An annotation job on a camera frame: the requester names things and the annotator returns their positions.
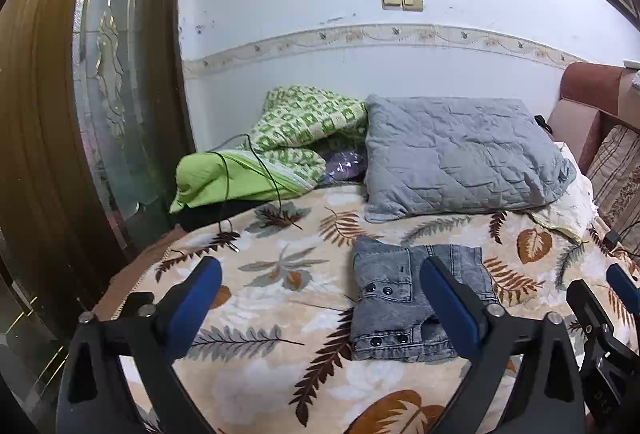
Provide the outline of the grey blue denim pants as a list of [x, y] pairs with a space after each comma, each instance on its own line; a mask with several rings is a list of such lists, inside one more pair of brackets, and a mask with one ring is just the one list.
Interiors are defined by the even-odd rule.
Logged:
[[440, 362], [457, 356], [420, 284], [422, 263], [432, 256], [483, 303], [498, 301], [480, 248], [460, 244], [393, 246], [361, 238], [352, 250], [359, 290], [350, 328], [353, 358]]

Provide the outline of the black power adapter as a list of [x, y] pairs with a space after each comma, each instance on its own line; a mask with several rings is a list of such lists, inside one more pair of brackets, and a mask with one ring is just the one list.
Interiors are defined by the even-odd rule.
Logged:
[[609, 230], [602, 239], [606, 250], [614, 251], [620, 243], [620, 234], [614, 229]]

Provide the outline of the white fuzzy blanket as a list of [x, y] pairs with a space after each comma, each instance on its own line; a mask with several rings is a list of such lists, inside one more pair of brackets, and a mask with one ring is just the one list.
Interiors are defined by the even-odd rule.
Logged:
[[591, 180], [582, 174], [574, 154], [565, 142], [555, 142], [563, 158], [574, 166], [575, 179], [567, 186], [561, 198], [528, 215], [538, 225], [559, 232], [573, 241], [584, 238], [589, 225], [598, 215], [598, 207], [593, 202]]

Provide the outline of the striped brown pillow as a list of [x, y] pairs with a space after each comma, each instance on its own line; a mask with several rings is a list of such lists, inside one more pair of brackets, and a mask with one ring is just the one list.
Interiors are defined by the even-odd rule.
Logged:
[[639, 134], [617, 124], [588, 168], [600, 217], [620, 235], [622, 246], [639, 254]]

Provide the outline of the beige leaf pattern bedspread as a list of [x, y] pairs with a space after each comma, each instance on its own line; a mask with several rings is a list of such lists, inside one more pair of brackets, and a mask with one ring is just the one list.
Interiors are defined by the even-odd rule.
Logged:
[[[566, 300], [574, 280], [588, 284], [616, 339], [636, 352], [639, 314], [626, 310], [606, 271], [619, 264], [636, 285], [639, 263], [622, 249], [605, 249], [608, 228], [599, 214], [584, 238], [573, 241], [524, 211], [370, 223], [366, 203], [360, 186], [317, 189], [282, 206], [266, 204], [189, 235], [169, 236], [116, 310], [102, 319], [122, 316], [133, 293], [150, 292], [160, 302], [203, 258], [218, 260], [221, 288], [190, 350], [172, 364], [214, 433], [434, 433], [471, 363], [458, 354], [440, 362], [352, 357], [350, 328], [359, 295], [352, 250], [361, 238], [393, 246], [480, 248], [498, 298], [490, 304], [514, 317], [558, 313], [579, 379], [586, 336]], [[515, 355], [506, 365], [475, 433], [495, 433], [521, 360]], [[146, 430], [163, 433], [134, 360], [125, 356], [122, 363]], [[626, 414], [592, 415], [607, 430], [639, 428], [639, 402]]]

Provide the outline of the green patterned quilt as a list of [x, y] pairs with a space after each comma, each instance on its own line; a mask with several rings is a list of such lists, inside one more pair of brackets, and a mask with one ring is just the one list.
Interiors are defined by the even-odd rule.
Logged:
[[312, 86], [273, 88], [248, 133], [179, 161], [169, 212], [229, 200], [300, 197], [320, 184], [326, 169], [320, 150], [362, 144], [367, 123], [360, 98]]

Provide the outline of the wooden door with glass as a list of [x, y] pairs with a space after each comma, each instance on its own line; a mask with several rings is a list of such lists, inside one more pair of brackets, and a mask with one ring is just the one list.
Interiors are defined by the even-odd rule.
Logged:
[[1, 0], [1, 428], [51, 433], [79, 315], [174, 225], [178, 0]]

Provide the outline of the grey quilted pillow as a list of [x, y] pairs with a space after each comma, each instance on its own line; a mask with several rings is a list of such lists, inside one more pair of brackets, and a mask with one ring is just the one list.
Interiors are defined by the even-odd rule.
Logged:
[[371, 95], [366, 104], [370, 223], [537, 209], [576, 178], [518, 99]]

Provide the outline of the purple patterned cloth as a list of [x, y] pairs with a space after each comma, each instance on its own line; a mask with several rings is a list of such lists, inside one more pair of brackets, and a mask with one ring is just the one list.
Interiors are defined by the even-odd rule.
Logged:
[[320, 177], [320, 183], [323, 185], [356, 180], [367, 171], [368, 159], [365, 146], [324, 150], [320, 156], [326, 161], [326, 169]]

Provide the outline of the beige wall switch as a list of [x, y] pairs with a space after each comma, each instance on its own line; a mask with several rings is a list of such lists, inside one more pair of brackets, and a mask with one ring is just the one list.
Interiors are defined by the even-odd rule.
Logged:
[[381, 0], [382, 9], [403, 10], [404, 12], [422, 12], [423, 0]]

